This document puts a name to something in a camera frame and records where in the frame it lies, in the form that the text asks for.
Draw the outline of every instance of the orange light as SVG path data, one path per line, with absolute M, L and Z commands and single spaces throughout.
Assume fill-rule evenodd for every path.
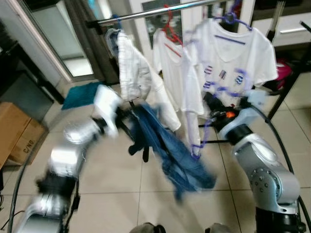
M 226 112 L 225 115 L 226 115 L 227 118 L 235 117 L 235 113 L 234 112 Z

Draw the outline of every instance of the cardboard box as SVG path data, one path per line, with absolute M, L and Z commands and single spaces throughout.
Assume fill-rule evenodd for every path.
M 31 164 L 47 136 L 47 133 L 45 132 L 46 130 L 42 125 L 36 120 L 31 119 L 14 145 L 9 160 L 15 162 L 17 165 L 22 165 L 27 156 L 32 152 L 33 155 L 29 162 L 29 164 Z
M 31 118 L 12 103 L 0 103 L 0 169 Z
M 35 158 L 47 132 L 45 128 L 12 103 L 0 103 L 0 169 L 8 165 L 21 165 L 33 151 Z

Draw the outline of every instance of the metal rail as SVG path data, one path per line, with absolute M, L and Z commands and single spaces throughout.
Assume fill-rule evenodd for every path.
M 118 18 L 110 18 L 110 19 L 103 19 L 103 20 L 96 20 L 96 21 L 92 21 L 92 22 L 87 22 L 87 26 L 89 28 L 96 28 L 98 26 L 111 25 L 111 24 L 117 23 L 118 21 L 122 21 L 122 20 L 142 18 L 142 17 L 146 17 L 146 16 L 161 15 L 161 14 L 164 14 L 168 11 L 180 11 L 180 10 L 183 10 L 185 8 L 215 4 L 218 2 L 224 2 L 224 1 L 228 1 L 228 0 L 192 1 L 192 2 L 188 2 L 188 3 L 184 3 L 184 4 L 175 5 L 175 6 L 163 7 L 163 8 L 159 8 L 159 9 L 155 9 L 155 10 L 139 12 L 139 13 L 130 14 L 130 15 L 126 15 L 126 16 L 120 16 Z

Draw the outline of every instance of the purple hanger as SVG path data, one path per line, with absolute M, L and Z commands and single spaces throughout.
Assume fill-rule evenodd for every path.
M 228 24 L 241 23 L 241 24 L 244 24 L 248 30 L 251 31 L 253 29 L 247 23 L 243 22 L 242 20 L 239 20 L 237 18 L 237 15 L 234 12 L 229 12 L 225 14 L 225 16 L 221 16 L 221 17 L 214 17 L 214 19 L 223 19 Z
M 222 17 L 214 17 L 214 19 L 222 19 L 228 24 L 241 23 L 241 24 L 245 25 L 249 31 L 252 31 L 252 29 L 253 29 L 247 23 L 243 22 L 242 20 L 239 20 L 237 18 L 237 15 L 234 12 L 229 12 L 229 13 L 225 14 L 225 16 L 222 16 Z M 226 38 L 226 37 L 223 37 L 220 35 L 215 35 L 215 37 L 245 45 L 244 42 L 241 42 L 238 40 L 233 40 L 231 38 Z

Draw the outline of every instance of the blue mat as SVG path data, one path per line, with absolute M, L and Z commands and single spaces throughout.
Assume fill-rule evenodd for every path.
M 100 84 L 103 83 L 88 83 L 83 86 L 72 87 L 64 101 L 62 110 L 93 104 L 97 87 Z

